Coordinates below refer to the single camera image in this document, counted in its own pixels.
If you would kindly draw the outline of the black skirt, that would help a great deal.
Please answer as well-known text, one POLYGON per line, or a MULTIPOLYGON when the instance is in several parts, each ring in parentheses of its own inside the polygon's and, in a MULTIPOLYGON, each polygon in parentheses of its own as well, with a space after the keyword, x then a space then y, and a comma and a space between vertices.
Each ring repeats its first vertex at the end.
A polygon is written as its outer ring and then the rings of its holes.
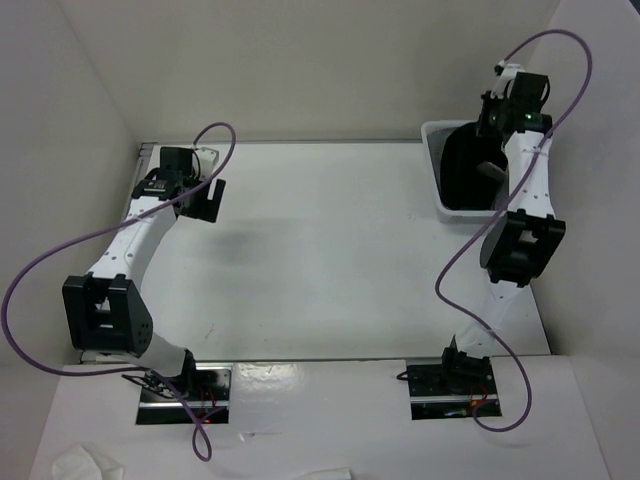
POLYGON ((507 179, 501 141, 477 134, 475 122, 455 129, 440 160, 440 197, 451 210, 492 210, 507 179))

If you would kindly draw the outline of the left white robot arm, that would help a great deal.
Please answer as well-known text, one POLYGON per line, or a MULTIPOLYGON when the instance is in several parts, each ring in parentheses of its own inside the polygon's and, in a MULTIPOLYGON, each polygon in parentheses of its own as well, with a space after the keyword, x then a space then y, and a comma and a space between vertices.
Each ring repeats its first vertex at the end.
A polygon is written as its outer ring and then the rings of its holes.
POLYGON ((102 257, 83 276, 62 287, 73 347, 116 355, 160 373, 163 387, 180 400, 198 390, 193 354, 154 331, 140 293, 142 280, 163 237, 180 217, 216 221, 225 181, 206 178, 219 162, 208 147, 163 147, 158 166, 136 184, 120 229, 102 257))

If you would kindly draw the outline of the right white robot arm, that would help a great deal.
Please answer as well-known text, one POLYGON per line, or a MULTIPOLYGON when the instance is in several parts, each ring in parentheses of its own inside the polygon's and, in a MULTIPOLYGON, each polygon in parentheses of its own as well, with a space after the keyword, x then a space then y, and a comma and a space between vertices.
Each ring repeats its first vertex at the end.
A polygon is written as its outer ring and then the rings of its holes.
POLYGON ((541 275, 566 232, 548 188, 553 122, 542 108, 549 93, 547 76, 516 64, 501 67, 481 97, 479 118, 444 143, 439 186, 445 206, 500 215, 481 246, 489 293, 479 318, 453 337, 437 371, 441 387, 453 394, 474 392, 487 380, 494 335, 508 307, 541 275))

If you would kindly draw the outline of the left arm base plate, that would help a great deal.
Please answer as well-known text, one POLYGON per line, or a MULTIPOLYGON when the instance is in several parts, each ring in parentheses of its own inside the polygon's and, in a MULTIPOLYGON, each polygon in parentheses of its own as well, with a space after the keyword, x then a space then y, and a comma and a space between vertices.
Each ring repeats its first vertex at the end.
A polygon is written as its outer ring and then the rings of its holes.
MULTIPOLYGON (((232 365, 204 362, 198 363, 196 368, 197 374, 192 387, 179 385, 175 380, 172 384, 198 419, 205 424, 227 424, 230 414, 232 365)), ((191 423, 182 403, 157 377, 145 374, 144 376, 124 375, 124 378, 141 388, 136 416, 137 425, 191 423)))

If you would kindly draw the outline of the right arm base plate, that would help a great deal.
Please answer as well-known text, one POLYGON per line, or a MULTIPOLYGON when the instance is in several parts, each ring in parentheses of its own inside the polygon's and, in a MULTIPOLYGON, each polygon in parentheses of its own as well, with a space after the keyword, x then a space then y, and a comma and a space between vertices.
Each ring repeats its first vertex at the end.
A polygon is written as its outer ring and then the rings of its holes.
POLYGON ((493 370, 479 379, 446 378, 439 363, 409 362, 396 379, 407 384, 411 418, 417 420, 445 420, 477 416, 502 415, 493 370))

